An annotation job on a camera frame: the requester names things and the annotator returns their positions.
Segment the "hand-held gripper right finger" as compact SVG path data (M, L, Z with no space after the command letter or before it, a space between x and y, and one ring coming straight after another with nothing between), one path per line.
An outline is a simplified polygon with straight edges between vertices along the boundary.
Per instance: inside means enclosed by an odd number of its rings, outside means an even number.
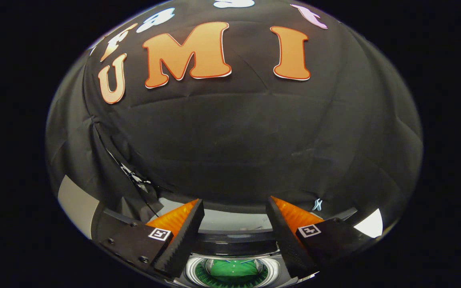
M322 220L273 196L266 212L291 277L302 278L335 266L375 242L339 218Z

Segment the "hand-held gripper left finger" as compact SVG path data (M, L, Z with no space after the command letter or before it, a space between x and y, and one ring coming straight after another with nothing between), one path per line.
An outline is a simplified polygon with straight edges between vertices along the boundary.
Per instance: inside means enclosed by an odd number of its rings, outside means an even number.
M196 199L149 224L127 224L99 243L150 277L175 279L187 264L203 217L203 200Z

